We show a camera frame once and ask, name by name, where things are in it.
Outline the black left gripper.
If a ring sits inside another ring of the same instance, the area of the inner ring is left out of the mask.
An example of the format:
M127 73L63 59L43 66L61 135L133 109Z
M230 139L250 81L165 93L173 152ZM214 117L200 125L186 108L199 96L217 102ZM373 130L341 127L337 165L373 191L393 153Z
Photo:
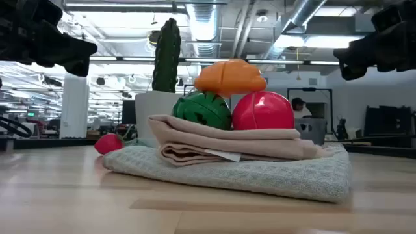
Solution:
M1 0L1 61L58 64L73 75L86 77L96 44L58 30L62 10L49 0ZM36 50L36 30L48 47Z

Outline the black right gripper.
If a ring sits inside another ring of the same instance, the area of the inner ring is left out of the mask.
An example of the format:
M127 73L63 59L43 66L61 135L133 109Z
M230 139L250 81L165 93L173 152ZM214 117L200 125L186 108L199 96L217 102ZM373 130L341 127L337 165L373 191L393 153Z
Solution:
M415 0L390 5L371 18L375 31L349 43L346 49L334 49L344 80L363 77L374 63L355 53L375 54L379 72L405 72L415 69Z

